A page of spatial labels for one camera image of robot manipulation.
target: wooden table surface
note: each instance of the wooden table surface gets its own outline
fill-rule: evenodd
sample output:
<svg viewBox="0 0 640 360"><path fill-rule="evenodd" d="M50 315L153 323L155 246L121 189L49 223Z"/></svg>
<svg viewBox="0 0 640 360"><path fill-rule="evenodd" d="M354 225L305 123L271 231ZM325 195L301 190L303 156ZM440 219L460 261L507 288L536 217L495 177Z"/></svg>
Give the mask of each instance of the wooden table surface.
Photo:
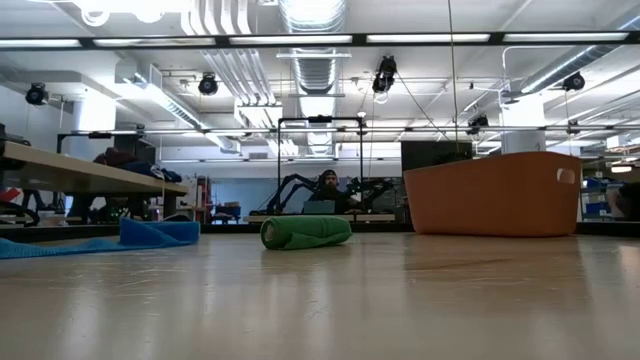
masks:
<svg viewBox="0 0 640 360"><path fill-rule="evenodd" d="M640 359L637 240L203 235L3 260L0 294L1 359Z"/></svg>
<svg viewBox="0 0 640 360"><path fill-rule="evenodd" d="M161 194L164 191L178 196L189 192L186 186L12 142L5 143L4 157L26 162L19 171L5 172L5 185L21 189L69 193Z"/></svg>

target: blue towel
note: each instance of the blue towel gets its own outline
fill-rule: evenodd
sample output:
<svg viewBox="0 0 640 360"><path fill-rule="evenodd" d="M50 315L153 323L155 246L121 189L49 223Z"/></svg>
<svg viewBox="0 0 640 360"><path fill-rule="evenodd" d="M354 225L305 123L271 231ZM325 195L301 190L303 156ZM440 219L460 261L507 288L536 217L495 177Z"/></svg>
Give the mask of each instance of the blue towel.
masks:
<svg viewBox="0 0 640 360"><path fill-rule="evenodd" d="M158 249L195 244L199 237L200 224L195 222L143 223L122 219L118 243L92 239L80 245L43 247L0 239L0 259Z"/></svg>

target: red object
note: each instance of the red object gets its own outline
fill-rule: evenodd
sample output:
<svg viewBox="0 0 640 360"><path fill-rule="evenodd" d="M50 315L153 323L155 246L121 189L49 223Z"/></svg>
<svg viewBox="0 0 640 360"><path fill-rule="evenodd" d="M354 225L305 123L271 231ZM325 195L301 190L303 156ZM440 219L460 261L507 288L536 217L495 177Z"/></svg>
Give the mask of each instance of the red object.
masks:
<svg viewBox="0 0 640 360"><path fill-rule="evenodd" d="M580 159L507 154L408 170L404 180L420 234L552 237L576 227Z"/></svg>
<svg viewBox="0 0 640 360"><path fill-rule="evenodd" d="M11 188L0 194L0 201L10 202L21 194L20 190Z"/></svg>

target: black monitor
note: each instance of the black monitor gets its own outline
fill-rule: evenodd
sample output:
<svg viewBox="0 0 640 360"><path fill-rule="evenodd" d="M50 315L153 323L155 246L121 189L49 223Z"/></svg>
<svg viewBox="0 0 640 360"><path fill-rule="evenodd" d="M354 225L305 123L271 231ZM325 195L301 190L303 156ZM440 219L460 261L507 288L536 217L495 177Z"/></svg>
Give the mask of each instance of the black monitor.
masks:
<svg viewBox="0 0 640 360"><path fill-rule="evenodd" d="M403 141L402 171L473 158L471 143L455 141Z"/></svg>

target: orange plastic bin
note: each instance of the orange plastic bin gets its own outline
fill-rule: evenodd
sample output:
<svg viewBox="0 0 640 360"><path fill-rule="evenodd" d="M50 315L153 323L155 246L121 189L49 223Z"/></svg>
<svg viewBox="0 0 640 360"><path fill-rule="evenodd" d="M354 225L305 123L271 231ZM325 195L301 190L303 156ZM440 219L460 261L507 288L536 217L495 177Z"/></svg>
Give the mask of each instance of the orange plastic bin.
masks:
<svg viewBox="0 0 640 360"><path fill-rule="evenodd" d="M404 172L419 234L551 237L576 227L580 159L527 152Z"/></svg>

